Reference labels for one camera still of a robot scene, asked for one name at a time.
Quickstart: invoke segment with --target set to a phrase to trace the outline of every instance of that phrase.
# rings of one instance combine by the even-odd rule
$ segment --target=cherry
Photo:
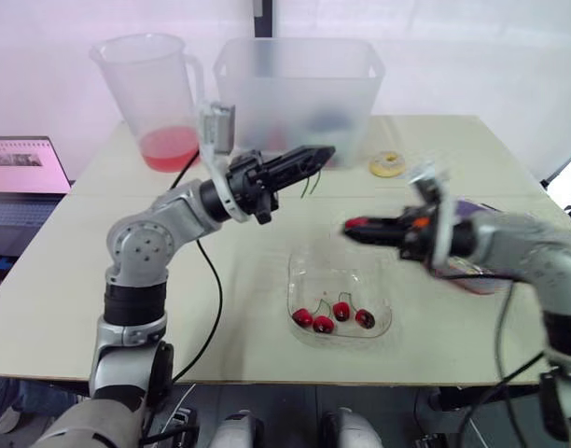
[[[333,305],[333,314],[340,322],[345,322],[350,318],[350,305],[345,301],[338,301]]]
[[[313,324],[313,315],[311,315],[311,313],[306,308],[300,308],[294,312],[292,319],[294,319],[294,322],[296,322],[304,329],[306,327],[310,327]]]
[[[372,329],[375,326],[375,317],[364,308],[356,312],[356,322],[360,327]]]
[[[320,315],[314,320],[313,329],[317,333],[329,334],[335,329],[335,324],[326,315]]]

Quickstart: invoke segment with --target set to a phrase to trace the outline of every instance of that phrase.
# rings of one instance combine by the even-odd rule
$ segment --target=donut
[[[406,171],[406,162],[401,154],[381,152],[370,161],[369,171],[378,177],[395,177]]]

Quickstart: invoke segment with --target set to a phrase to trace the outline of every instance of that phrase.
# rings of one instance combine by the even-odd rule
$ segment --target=red liquid
[[[164,173],[180,171],[199,148],[196,131],[188,126],[171,126],[148,133],[140,140],[146,164]]]

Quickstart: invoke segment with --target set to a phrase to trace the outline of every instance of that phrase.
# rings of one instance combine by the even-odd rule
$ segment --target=laptop keyboard
[[[40,227],[56,203],[0,203],[0,226]]]

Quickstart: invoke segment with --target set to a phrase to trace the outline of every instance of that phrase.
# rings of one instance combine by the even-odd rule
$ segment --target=white curtain
[[[542,179],[571,156],[571,0],[283,0],[278,36],[353,36],[375,114],[479,116]]]
[[[571,154],[571,0],[274,0],[276,36],[357,36],[387,74],[374,113],[475,114],[542,178]],[[211,67],[251,0],[0,1],[0,135],[50,135],[71,177],[119,121],[88,51],[146,31]]]
[[[205,69],[230,38],[253,36],[250,0],[0,1],[0,135],[49,135],[76,178],[120,120],[93,42],[143,32],[179,35]]]

